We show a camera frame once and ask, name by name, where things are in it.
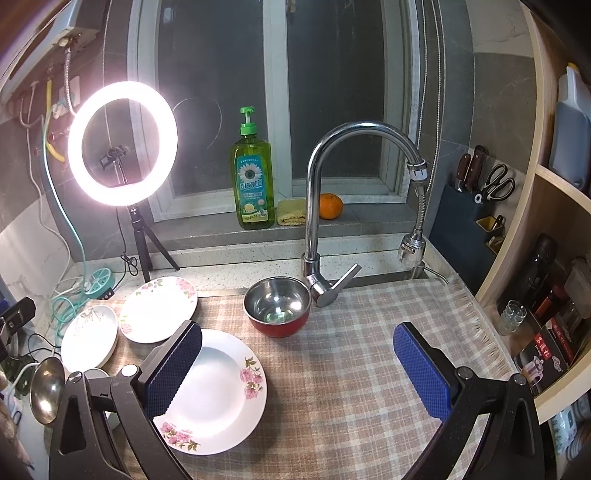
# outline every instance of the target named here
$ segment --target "utensil holder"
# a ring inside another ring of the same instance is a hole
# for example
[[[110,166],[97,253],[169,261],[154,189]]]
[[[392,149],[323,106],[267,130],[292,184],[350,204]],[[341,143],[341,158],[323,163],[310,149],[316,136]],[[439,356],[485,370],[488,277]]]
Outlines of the utensil holder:
[[[446,185],[429,240],[472,293],[476,293],[491,269],[496,255],[486,246],[502,228],[486,231],[477,220],[490,216],[494,204],[477,204],[470,193]]]
[[[495,224],[496,218],[489,215],[477,220],[475,223],[480,227],[476,236],[482,236],[482,243],[487,243],[494,236],[501,236],[503,231],[503,225],[496,227],[491,230],[491,227]]]

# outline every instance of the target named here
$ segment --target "orange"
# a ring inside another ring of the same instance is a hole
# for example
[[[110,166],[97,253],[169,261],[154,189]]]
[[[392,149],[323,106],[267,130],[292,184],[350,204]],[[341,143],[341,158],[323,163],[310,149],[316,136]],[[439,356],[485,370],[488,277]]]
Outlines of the orange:
[[[343,212],[343,201],[334,193],[320,195],[320,218],[334,220]]]

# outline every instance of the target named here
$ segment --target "window frame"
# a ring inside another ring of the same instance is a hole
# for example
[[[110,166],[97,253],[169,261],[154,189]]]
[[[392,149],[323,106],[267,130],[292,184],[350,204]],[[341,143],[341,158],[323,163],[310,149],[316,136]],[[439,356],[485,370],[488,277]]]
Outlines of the window frame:
[[[413,0],[381,0],[381,4],[385,48],[398,50],[397,55],[386,55],[384,118],[416,140],[421,77],[416,5]],[[128,31],[128,79],[156,89],[160,11],[161,0],[133,0]],[[393,31],[387,28],[388,24],[402,24],[403,29]],[[277,204],[280,200],[306,194],[305,179],[294,179],[291,170],[285,0],[263,0],[263,44],[268,139],[272,145]],[[404,79],[403,89],[398,87],[400,77]],[[145,176],[155,161],[155,155],[150,155],[150,152],[157,151],[153,122],[144,122],[144,116],[149,113],[138,103],[130,102],[129,110],[139,167]],[[379,178],[328,177],[323,179],[322,190],[338,194],[345,203],[405,203],[409,185],[410,175],[404,165],[404,156],[390,142],[383,141]],[[236,210],[232,189],[175,197],[170,178],[148,201],[156,222]]]

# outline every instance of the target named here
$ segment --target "knife handle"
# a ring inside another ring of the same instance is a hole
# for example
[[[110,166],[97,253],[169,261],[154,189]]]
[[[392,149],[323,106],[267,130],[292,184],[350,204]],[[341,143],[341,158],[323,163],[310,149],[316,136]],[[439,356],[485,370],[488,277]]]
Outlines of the knife handle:
[[[466,188],[469,192],[478,190],[478,180],[482,173],[482,165],[484,164],[485,153],[482,150],[475,150],[470,168],[468,169],[468,175],[466,177]]]
[[[453,186],[458,192],[464,190],[464,182],[466,181],[471,160],[472,156],[469,153],[464,153],[460,158],[460,163],[457,166],[456,181]]]

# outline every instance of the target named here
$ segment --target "cloth fringe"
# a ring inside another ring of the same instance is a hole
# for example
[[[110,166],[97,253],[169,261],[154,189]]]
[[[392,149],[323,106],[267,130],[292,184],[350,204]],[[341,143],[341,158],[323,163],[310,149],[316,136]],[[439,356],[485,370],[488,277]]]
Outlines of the cloth fringe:
[[[467,319],[466,328],[472,334],[472,338],[482,344],[482,356],[491,366],[495,378],[508,379],[517,372],[517,369],[509,352],[504,348],[504,344],[491,325],[491,321],[480,305],[472,300],[472,295],[459,275],[454,274],[448,279],[448,282],[456,304],[463,310],[464,318]]]

